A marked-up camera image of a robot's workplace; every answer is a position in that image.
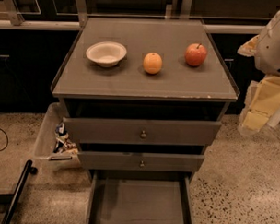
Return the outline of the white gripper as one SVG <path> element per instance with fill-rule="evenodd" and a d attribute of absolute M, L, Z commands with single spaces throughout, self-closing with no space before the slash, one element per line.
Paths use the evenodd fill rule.
<path fill-rule="evenodd" d="M 262 29 L 260 36 L 246 41 L 237 53 L 246 57 L 255 55 L 256 68 L 272 74 L 260 82 L 252 81 L 247 90 L 238 131 L 252 136 L 266 124 L 275 127 L 280 123 L 280 11 Z"/>

